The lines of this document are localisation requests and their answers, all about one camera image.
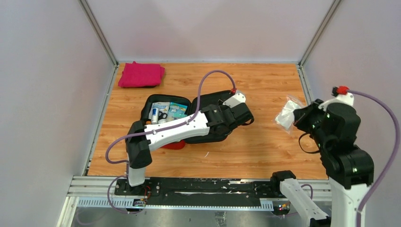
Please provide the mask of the black red medicine case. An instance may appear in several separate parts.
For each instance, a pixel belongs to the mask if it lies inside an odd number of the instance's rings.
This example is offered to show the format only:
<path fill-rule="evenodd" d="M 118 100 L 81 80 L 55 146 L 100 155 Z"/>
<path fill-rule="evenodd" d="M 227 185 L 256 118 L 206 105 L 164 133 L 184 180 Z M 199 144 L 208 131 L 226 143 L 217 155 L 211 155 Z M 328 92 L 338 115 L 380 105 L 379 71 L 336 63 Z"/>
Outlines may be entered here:
<path fill-rule="evenodd" d="M 149 117 L 148 114 L 150 112 L 152 103 L 155 102 L 174 102 L 181 105 L 186 105 L 187 106 L 186 114 L 187 116 L 189 116 L 191 114 L 198 112 L 199 110 L 208 105 L 223 105 L 223 102 L 226 101 L 228 98 L 230 98 L 233 94 L 234 93 L 232 93 L 229 90 L 219 91 L 215 93 L 201 95 L 200 97 L 193 99 L 193 101 L 190 101 L 189 99 L 181 96 L 153 94 L 147 98 L 144 108 L 141 111 L 141 118 L 139 121 L 141 121 L 144 125 L 151 125 L 151 117 Z M 175 144 L 180 142 L 185 142 L 186 144 L 220 142 L 225 140 L 228 135 L 226 136 L 207 135 L 207 136 L 192 137 L 178 142 L 170 143 L 162 147 L 168 149 L 174 149 Z"/>

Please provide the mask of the white tube blue label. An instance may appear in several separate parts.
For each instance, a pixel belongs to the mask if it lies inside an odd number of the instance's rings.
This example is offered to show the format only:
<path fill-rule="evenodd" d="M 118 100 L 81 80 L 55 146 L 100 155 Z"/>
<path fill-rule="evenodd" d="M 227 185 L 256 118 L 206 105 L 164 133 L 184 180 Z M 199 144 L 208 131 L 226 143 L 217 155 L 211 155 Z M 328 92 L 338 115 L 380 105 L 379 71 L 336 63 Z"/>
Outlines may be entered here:
<path fill-rule="evenodd" d="M 152 108 L 151 112 L 151 124 L 157 124 L 159 118 L 159 109 L 157 107 Z"/>

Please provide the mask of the clear bag white gauze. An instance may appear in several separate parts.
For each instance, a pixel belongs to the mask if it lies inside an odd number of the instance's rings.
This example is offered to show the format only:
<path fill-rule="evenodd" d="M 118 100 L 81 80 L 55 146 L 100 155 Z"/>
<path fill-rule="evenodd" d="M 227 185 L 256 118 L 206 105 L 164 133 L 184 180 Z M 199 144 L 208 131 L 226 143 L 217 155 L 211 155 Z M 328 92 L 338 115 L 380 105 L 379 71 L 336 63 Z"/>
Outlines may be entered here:
<path fill-rule="evenodd" d="M 295 122 L 294 111 L 304 107 L 304 103 L 299 99 L 294 96 L 287 96 L 284 106 L 276 115 L 273 122 L 287 134 L 292 134 L 293 123 Z"/>

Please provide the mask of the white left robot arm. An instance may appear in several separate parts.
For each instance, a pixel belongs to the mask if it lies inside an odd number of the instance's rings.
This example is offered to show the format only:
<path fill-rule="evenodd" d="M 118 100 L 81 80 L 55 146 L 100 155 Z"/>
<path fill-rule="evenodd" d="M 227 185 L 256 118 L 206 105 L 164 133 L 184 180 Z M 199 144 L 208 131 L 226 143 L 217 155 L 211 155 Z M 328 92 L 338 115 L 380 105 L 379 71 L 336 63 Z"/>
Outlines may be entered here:
<path fill-rule="evenodd" d="M 185 118 L 162 124 L 134 122 L 125 139 L 128 154 L 127 190 L 140 195 L 145 189 L 146 167 L 152 163 L 151 152 L 170 143 L 198 136 L 226 136 L 254 117 L 245 103 L 234 107 L 208 105 Z"/>

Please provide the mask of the blue cotton swab packet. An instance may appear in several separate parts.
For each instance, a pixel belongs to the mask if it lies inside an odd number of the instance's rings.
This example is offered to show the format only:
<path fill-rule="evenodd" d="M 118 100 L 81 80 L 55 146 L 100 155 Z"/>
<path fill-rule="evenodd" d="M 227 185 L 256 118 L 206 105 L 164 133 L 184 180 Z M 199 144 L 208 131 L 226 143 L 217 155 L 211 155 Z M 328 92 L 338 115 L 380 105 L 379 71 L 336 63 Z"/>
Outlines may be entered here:
<path fill-rule="evenodd" d="M 186 114 L 187 106 L 178 103 L 170 102 L 170 106 L 167 112 L 166 120 L 168 122 L 181 119 L 187 116 Z"/>

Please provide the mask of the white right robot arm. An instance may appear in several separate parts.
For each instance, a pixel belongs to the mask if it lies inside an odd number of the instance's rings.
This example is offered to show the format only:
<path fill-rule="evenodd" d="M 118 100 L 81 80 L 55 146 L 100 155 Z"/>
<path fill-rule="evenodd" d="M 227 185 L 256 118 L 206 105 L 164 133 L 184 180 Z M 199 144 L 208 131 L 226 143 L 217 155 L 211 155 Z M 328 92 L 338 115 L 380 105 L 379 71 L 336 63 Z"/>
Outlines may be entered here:
<path fill-rule="evenodd" d="M 289 171 L 274 172 L 270 191 L 285 197 L 294 206 L 307 227 L 354 227 L 358 206 L 373 183 L 374 162 L 356 144 L 360 117 L 352 105 L 315 100 L 307 107 L 292 111 L 293 125 L 309 135 L 331 186 L 331 214 L 323 212 L 305 193 Z"/>

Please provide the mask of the black handled scissors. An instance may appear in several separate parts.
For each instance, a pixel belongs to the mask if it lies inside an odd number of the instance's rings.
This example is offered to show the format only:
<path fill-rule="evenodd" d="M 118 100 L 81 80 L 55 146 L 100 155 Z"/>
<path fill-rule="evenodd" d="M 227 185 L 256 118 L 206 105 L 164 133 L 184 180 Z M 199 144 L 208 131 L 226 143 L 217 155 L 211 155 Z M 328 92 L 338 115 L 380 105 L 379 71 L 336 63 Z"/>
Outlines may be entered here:
<path fill-rule="evenodd" d="M 165 123 L 167 119 L 167 113 L 158 112 L 158 123 Z"/>

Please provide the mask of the white blue paper packet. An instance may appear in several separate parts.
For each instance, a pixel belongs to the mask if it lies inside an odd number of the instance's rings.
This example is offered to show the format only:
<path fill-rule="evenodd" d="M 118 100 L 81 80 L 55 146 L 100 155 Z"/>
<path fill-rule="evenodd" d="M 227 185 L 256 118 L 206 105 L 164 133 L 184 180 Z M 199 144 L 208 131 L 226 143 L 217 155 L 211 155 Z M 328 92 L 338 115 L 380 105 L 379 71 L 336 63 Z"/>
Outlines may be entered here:
<path fill-rule="evenodd" d="M 155 103 L 152 103 L 151 108 L 150 108 L 150 112 L 148 114 L 149 117 L 151 117 L 152 108 L 154 108 L 154 107 L 157 107 L 160 112 L 168 113 L 169 107 L 170 107 L 170 102 L 155 102 Z"/>

